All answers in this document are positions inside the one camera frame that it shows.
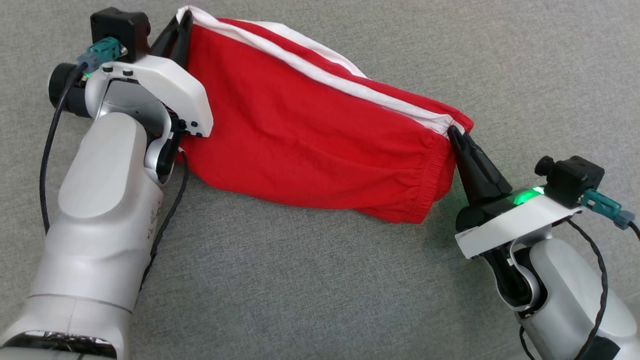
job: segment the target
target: green led indicator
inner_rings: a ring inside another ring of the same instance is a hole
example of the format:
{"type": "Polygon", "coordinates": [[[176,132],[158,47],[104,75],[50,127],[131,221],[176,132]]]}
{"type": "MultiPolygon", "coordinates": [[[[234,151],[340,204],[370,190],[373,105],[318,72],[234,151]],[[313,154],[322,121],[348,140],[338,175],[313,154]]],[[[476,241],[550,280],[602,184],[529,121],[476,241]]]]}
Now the green led indicator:
{"type": "Polygon", "coordinates": [[[524,204],[525,202],[533,199],[534,197],[544,193],[545,193],[545,189],[541,188],[540,186],[536,186],[533,189],[524,190],[523,192],[519,193],[515,199],[513,199],[513,204],[514,205],[524,204]]]}

